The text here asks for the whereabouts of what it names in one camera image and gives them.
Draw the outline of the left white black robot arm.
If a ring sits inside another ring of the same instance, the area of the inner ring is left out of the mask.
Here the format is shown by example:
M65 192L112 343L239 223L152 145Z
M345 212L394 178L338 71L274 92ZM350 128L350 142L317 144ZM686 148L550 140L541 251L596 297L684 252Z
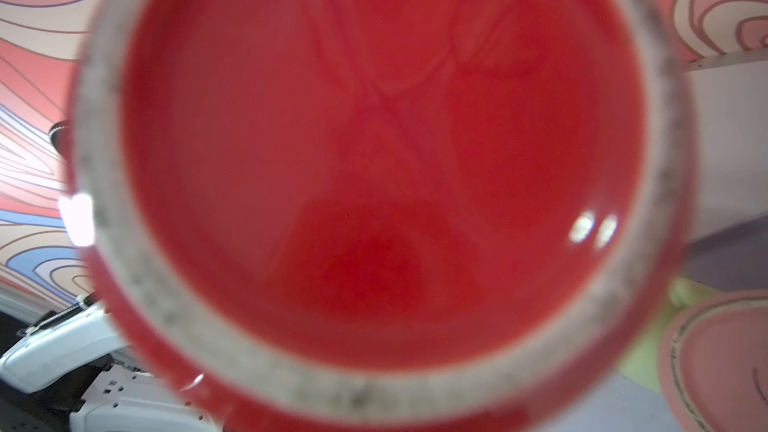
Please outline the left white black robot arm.
M94 295L1 340L4 431L220 431L222 425L141 367Z

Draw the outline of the red mug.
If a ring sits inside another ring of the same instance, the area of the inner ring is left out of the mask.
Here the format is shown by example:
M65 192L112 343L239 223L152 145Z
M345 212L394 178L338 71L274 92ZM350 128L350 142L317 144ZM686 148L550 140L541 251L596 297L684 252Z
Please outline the red mug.
M106 0L83 257L232 431L520 431L650 319L692 209L652 0Z

